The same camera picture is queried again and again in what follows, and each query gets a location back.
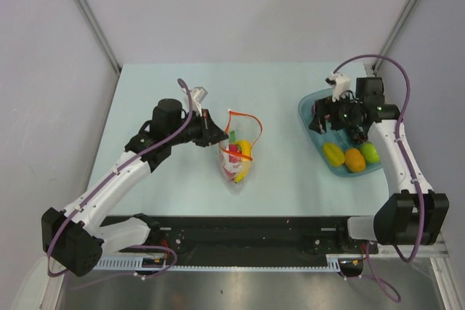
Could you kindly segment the red dragon fruit toy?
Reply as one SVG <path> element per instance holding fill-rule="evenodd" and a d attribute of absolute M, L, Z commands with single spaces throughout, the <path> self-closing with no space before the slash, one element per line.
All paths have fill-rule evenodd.
<path fill-rule="evenodd" d="M 240 159 L 245 157 L 245 155 L 241 154 L 240 148 L 235 144 L 238 140 L 246 139 L 237 139 L 235 131 L 232 130 L 229 133 L 227 144 L 224 148 L 220 149 L 222 170 L 226 178 L 233 182 L 236 174 L 240 171 Z"/>

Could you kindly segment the clear zip bag orange zipper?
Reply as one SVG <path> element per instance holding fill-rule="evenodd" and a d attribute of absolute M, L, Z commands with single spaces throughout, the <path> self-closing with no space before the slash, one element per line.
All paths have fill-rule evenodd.
<path fill-rule="evenodd" d="M 226 188 L 238 195 L 248 181 L 263 125 L 255 115 L 229 109 L 225 132 L 227 139 L 219 143 L 217 165 Z"/>

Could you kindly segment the yellow banana toy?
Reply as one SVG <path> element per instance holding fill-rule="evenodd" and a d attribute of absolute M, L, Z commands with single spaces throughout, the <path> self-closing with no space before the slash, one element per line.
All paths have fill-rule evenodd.
<path fill-rule="evenodd" d="M 245 155 L 244 158 L 240 159 L 240 164 L 241 164 L 240 171 L 236 174 L 234 178 L 234 182 L 237 184 L 246 178 L 250 170 L 251 161 L 252 161 L 251 159 L 252 146 L 251 146 L 251 143 L 247 140 L 238 140 L 235 142 L 235 144 L 240 148 L 241 154 Z"/>

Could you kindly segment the orange fruit toy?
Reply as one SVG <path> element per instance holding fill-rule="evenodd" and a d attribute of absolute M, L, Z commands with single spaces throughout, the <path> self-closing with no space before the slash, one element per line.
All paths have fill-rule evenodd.
<path fill-rule="evenodd" d="M 345 165 L 352 173 L 359 173 L 366 169 L 365 158 L 357 148 L 349 148 L 345 152 Z"/>

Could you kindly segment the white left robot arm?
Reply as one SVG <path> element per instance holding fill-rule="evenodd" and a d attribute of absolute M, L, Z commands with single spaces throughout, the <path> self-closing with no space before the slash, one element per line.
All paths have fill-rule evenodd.
<path fill-rule="evenodd" d="M 162 99 L 125 146 L 112 169 L 62 210 L 41 218 L 47 258 L 64 272 L 82 277 L 111 253 L 160 253 L 151 265 L 159 275 L 172 267 L 309 269 L 326 265 L 310 250 L 315 223 L 306 218 L 181 218 L 144 213 L 126 219 L 110 212 L 139 182 L 153 173 L 174 147 L 226 144 L 229 136 L 206 109 L 184 109 Z"/>

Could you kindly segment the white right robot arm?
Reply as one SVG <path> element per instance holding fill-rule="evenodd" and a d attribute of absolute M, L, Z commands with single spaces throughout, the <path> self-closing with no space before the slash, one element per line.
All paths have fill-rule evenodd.
<path fill-rule="evenodd" d="M 389 198 L 374 216 L 353 216 L 335 234 L 336 247 L 351 253 L 362 240 L 381 245 L 433 245 L 449 209 L 446 194 L 435 192 L 425 179 L 405 135 L 399 107 L 388 104 L 381 78 L 350 79 L 332 73 L 325 80 L 332 95 L 315 103 L 310 128 L 319 133 L 361 128 L 379 157 Z"/>

